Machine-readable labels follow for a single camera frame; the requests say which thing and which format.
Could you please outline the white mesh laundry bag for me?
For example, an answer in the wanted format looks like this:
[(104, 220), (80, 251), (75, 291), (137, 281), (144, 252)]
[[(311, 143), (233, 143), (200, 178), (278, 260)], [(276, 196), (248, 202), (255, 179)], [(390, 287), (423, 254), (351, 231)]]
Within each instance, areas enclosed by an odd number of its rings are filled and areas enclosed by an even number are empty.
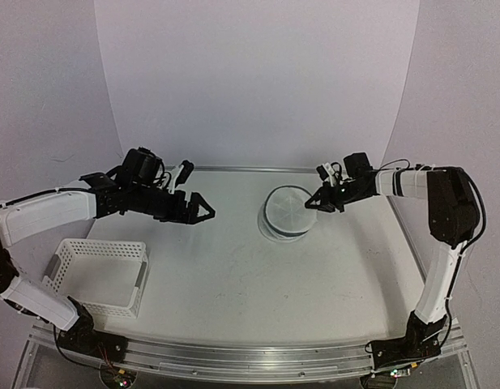
[(315, 210), (305, 207), (311, 193), (301, 186), (278, 186), (266, 197), (259, 210), (258, 227), (272, 242), (294, 242), (303, 238), (317, 223)]

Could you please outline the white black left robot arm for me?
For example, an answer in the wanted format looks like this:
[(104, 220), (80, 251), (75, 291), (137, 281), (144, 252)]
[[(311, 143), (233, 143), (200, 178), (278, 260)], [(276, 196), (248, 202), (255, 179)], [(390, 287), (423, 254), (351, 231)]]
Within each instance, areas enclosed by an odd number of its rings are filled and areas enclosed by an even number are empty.
[(99, 336), (81, 323), (86, 314), (83, 305), (30, 280), (13, 264), (9, 249), (66, 224), (126, 212), (174, 224), (210, 220), (216, 212), (201, 194), (178, 189), (193, 169), (193, 163), (184, 160), (166, 171), (156, 154), (144, 147), (132, 148), (107, 173), (81, 176), (85, 187), (63, 186), (0, 203), (0, 299), (67, 331), (66, 338), (80, 353), (93, 353)]

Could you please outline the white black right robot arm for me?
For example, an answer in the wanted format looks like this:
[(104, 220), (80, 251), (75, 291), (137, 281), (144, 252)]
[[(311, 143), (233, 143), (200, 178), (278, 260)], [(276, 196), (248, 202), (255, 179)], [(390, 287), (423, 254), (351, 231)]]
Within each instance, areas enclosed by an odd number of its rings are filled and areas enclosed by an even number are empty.
[(414, 310), (417, 321), (442, 326), (449, 318), (449, 301), (464, 255), (482, 236), (486, 212), (481, 193), (460, 167), (408, 165), (375, 169), (364, 152), (342, 163), (316, 169), (322, 185), (305, 206), (320, 212), (343, 212), (345, 207), (374, 196), (424, 200), (430, 236), (438, 243), (421, 297)]

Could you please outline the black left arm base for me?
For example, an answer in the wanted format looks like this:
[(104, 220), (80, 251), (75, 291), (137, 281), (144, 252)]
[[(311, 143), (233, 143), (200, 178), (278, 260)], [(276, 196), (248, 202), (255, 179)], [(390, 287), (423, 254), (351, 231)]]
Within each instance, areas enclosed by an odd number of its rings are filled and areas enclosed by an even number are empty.
[(87, 308), (72, 297), (68, 299), (76, 308), (78, 318), (69, 330), (55, 331), (54, 340), (58, 349), (101, 358), (105, 362), (122, 362), (126, 355), (127, 338), (96, 330)]

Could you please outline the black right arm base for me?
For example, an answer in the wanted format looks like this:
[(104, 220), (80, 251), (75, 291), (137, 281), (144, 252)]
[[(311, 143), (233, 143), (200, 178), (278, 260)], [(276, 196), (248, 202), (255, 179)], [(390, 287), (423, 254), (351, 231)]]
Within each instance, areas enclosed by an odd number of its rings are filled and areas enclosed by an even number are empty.
[(441, 345), (438, 336), (446, 321), (447, 315), (444, 314), (436, 322), (425, 323), (412, 311), (403, 336), (372, 340), (365, 345), (365, 351), (372, 355), (373, 369), (380, 371), (406, 366), (439, 356)]

